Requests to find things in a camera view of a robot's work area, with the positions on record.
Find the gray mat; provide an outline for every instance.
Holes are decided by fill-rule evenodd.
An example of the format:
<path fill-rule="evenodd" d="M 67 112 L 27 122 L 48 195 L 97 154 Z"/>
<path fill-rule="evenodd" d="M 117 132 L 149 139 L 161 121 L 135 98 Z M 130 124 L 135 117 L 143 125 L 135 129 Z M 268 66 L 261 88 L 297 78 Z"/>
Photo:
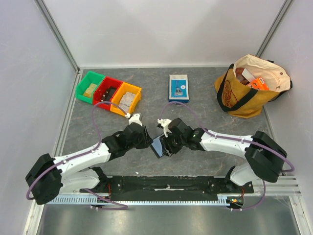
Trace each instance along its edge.
<path fill-rule="evenodd" d="M 243 119 L 224 113 L 216 101 L 213 83 L 227 68 L 155 68 L 155 69 L 102 69 L 94 72 L 128 82 L 142 88 L 142 99 L 135 112 L 143 115 L 152 138 L 162 133 L 157 119 L 168 103 L 168 79 L 170 74 L 187 74 L 189 80 L 188 105 L 198 113 L 204 126 L 216 132 L 234 135 L 253 135 L 256 131 L 268 133 L 264 111 L 254 118 Z M 92 105 L 76 100 L 71 117 L 63 154 L 76 152 L 97 143 L 90 112 Z M 163 118 L 181 118 L 192 128 L 198 127 L 193 115 L 184 107 L 171 105 Z M 123 130 L 126 118 L 103 109 L 95 111 L 95 121 L 102 137 Z M 229 168 L 241 165 L 244 159 L 220 152 L 191 151 L 182 149 L 172 157 L 158 159 L 151 149 L 132 149 L 125 156 L 99 164 L 107 175 L 220 175 Z"/>

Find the blue and white box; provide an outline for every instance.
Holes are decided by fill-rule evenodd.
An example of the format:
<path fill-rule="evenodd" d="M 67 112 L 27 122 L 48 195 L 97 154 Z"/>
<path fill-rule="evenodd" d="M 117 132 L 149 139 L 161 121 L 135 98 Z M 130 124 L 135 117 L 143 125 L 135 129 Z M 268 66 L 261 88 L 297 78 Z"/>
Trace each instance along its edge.
<path fill-rule="evenodd" d="M 186 74 L 171 74 L 169 82 L 168 101 L 188 103 L 188 76 Z"/>

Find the cable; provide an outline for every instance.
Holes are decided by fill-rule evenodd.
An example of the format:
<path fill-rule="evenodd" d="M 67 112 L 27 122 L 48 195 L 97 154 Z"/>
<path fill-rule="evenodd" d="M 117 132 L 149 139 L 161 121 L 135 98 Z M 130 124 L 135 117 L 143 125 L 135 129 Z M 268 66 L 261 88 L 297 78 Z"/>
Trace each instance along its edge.
<path fill-rule="evenodd" d="M 125 210 L 128 208 L 127 205 L 124 205 L 124 204 L 120 204 L 120 203 L 117 203 L 117 202 L 113 202 L 113 201 L 110 201 L 109 199 L 105 199 L 103 197 L 101 197 L 100 195 L 94 193 L 93 191 L 91 191 L 90 189 L 88 188 L 84 188 L 85 191 L 87 191 L 88 193 L 91 193 L 92 195 L 96 196 L 97 198 L 99 198 L 101 201 L 105 201 L 105 202 L 108 202 L 108 203 L 112 203 L 114 205 L 117 205 L 117 206 L 120 206 L 120 207 L 115 207 L 115 208 L 99 208 L 99 207 L 93 207 L 91 206 L 92 208 L 96 209 L 96 210 L 103 210 L 103 211 L 119 211 L 119 210 Z"/>
<path fill-rule="evenodd" d="M 86 155 L 86 154 L 88 154 L 88 153 L 91 153 L 92 151 L 96 150 L 96 149 L 100 146 L 100 144 L 101 144 L 101 133 L 100 133 L 100 130 L 99 130 L 98 126 L 96 125 L 96 123 L 95 123 L 95 121 L 94 121 L 94 116 L 93 116 L 93 111 L 94 111 L 95 108 L 96 108 L 98 105 L 100 105 L 100 104 L 111 104 L 111 105 L 114 105 L 114 106 L 116 106 L 117 108 L 119 108 L 125 115 L 127 115 L 127 113 L 126 113 L 121 107 L 119 107 L 119 106 L 118 106 L 117 104 L 115 104 L 115 103 L 112 103 L 112 102 L 109 102 L 109 101 L 102 101 L 102 102 L 99 102 L 99 103 L 95 104 L 95 105 L 93 106 L 92 110 L 91 110 L 91 120 L 92 120 L 92 124 L 93 124 L 93 126 L 94 126 L 94 128 L 95 128 L 95 130 L 96 130 L 96 132 L 97 132 L 97 134 L 98 134 L 98 144 L 97 144 L 97 146 L 96 146 L 95 148 L 93 148 L 92 150 L 89 150 L 89 151 L 86 151 L 86 152 L 84 152 L 84 153 L 80 153 L 80 154 L 74 155 L 74 156 L 72 156 L 72 157 L 70 157 L 70 158 L 67 158 L 67 159 L 66 159 L 66 162 L 71 161 L 71 160 L 73 160 L 73 159 L 75 159 L 75 158 L 79 158 L 79 157 L 81 157 L 81 156 L 84 156 L 84 155 Z M 43 173 L 41 173 L 41 174 L 34 180 L 34 182 L 30 185 L 30 187 L 29 187 L 29 189 L 27 190 L 27 193 L 26 193 L 26 198 L 27 198 L 28 200 L 34 200 L 34 199 L 35 199 L 34 197 L 30 197 L 30 193 L 31 193 L 32 189 L 34 188 L 34 186 L 37 184 L 37 182 L 40 181 L 40 179 L 41 179 L 42 177 L 44 177 L 48 172 L 50 172 L 50 171 L 53 170 L 54 168 L 58 167 L 59 165 L 65 164 L 66 162 L 64 162 L 64 161 L 58 162 L 58 163 L 52 165 L 51 167 L 49 167 L 48 169 L 46 169 Z M 115 204 L 115 205 L 123 206 L 122 209 L 120 209 L 120 208 L 110 208 L 111 211 L 112 211 L 112 210 L 124 210 L 124 209 L 127 208 L 126 205 L 119 204 L 119 203 L 115 203 L 115 202 L 111 202 L 111 201 L 108 200 L 108 199 L 105 199 L 105 201 L 106 201 L 106 202 L 109 202 L 109 203 L 112 203 L 112 204 Z"/>
<path fill-rule="evenodd" d="M 180 105 L 185 106 L 185 107 L 194 115 L 194 117 L 195 117 L 195 119 L 196 119 L 198 125 L 201 127 L 201 129 L 202 129 L 205 133 L 209 134 L 210 136 L 215 137 L 215 138 L 219 138 L 219 139 L 224 139 L 224 140 L 240 141 L 240 142 L 243 141 L 243 142 L 246 142 L 246 143 L 250 143 L 250 144 L 256 145 L 256 146 L 258 146 L 258 147 L 260 147 L 260 148 L 262 148 L 262 149 L 265 149 L 265 150 L 271 152 L 272 154 L 276 155 L 277 157 L 279 157 L 280 159 L 282 159 L 284 162 L 286 162 L 286 163 L 290 166 L 290 169 L 288 169 L 288 170 L 282 170 L 282 172 L 293 172 L 293 171 L 294 171 L 294 165 L 293 165 L 287 158 L 285 158 L 285 157 L 284 157 L 283 155 L 281 155 L 280 153 L 276 152 L 275 150 L 273 150 L 273 149 L 271 149 L 271 148 L 269 148 L 269 147 L 267 147 L 267 146 L 265 146 L 265 145 L 263 145 L 263 144 L 260 144 L 260 143 L 258 143 L 258 142 L 254 142 L 254 141 L 242 140 L 242 139 L 240 139 L 240 138 L 227 137 L 227 136 L 219 136 L 219 135 L 214 135 L 213 133 L 210 133 L 209 131 L 207 131 L 207 130 L 203 127 L 203 125 L 202 125 L 202 123 L 200 122 L 200 120 L 199 120 L 198 115 L 196 114 L 196 112 L 193 111 L 189 106 L 187 106 L 187 105 L 184 104 L 184 103 L 181 103 L 181 102 L 178 102 L 178 101 L 171 101 L 171 102 L 167 103 L 167 104 L 163 107 L 159 119 L 162 119 L 162 115 L 163 115 L 163 112 L 164 112 L 165 108 L 166 108 L 168 105 L 170 105 L 170 104 L 180 104 Z M 262 180 L 262 181 L 263 181 L 264 191 L 263 191 L 263 195 L 262 195 L 262 197 L 261 197 L 261 200 L 260 200 L 257 204 L 255 204 L 254 206 L 250 206 L 250 207 L 243 208 L 243 209 L 232 209 L 232 211 L 246 211 L 246 210 L 255 208 L 255 207 L 257 207 L 258 205 L 260 205 L 260 204 L 264 201 L 264 199 L 265 199 L 265 193 L 266 193 L 265 181 L 264 181 L 264 180 Z"/>

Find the yellow item in green bin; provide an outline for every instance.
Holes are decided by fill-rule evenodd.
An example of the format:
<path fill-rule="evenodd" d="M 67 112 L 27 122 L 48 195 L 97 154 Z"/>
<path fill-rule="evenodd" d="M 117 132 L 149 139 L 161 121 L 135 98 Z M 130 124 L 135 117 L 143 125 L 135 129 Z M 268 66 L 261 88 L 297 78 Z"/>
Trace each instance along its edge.
<path fill-rule="evenodd" d="M 94 83 L 91 83 L 90 86 L 85 90 L 83 96 L 86 96 L 88 98 L 91 98 L 91 94 L 96 89 L 97 85 Z"/>

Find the storage bin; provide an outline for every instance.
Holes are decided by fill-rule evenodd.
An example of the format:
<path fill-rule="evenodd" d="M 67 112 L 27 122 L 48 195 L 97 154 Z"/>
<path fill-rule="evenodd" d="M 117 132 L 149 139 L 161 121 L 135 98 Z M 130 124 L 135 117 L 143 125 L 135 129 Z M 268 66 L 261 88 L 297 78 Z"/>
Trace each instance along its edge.
<path fill-rule="evenodd" d="M 100 85 L 100 83 L 103 81 L 104 78 L 105 78 L 104 75 L 98 74 L 96 72 L 92 72 L 92 71 L 87 72 L 85 77 L 81 80 L 81 82 L 76 87 L 75 97 L 84 102 L 92 104 L 93 94 L 97 90 L 98 86 Z M 83 96 L 84 92 L 90 86 L 91 83 L 97 85 L 96 89 L 91 94 L 91 98 Z"/>
<path fill-rule="evenodd" d="M 138 103 L 138 101 L 141 100 L 141 88 L 140 87 L 136 87 L 134 85 L 123 82 L 123 84 L 120 86 L 118 91 L 115 93 L 112 99 L 112 102 L 118 105 L 123 95 L 125 95 L 126 92 L 131 92 L 135 94 L 135 98 L 132 101 L 132 104 L 130 105 L 129 110 L 125 110 L 126 112 L 129 112 L 130 114 L 132 114 L 135 110 L 136 104 Z M 110 111 L 116 114 L 120 114 L 122 116 L 125 115 L 119 108 L 115 107 L 114 105 L 111 105 Z"/>
<path fill-rule="evenodd" d="M 122 85 L 123 82 L 118 81 L 114 78 L 111 77 L 105 77 L 103 79 L 103 81 L 101 82 L 101 84 L 98 86 L 98 88 L 96 89 L 96 91 L 93 94 L 93 100 L 92 103 L 93 104 L 97 104 L 101 101 L 101 98 L 104 94 L 104 92 L 110 88 L 110 87 L 114 87 L 116 88 L 116 91 L 114 92 L 112 98 L 110 99 L 110 101 L 112 102 L 113 97 L 115 96 L 117 90 L 119 89 L 119 87 Z M 109 110 L 111 108 L 110 104 L 99 104 L 98 107 Z"/>

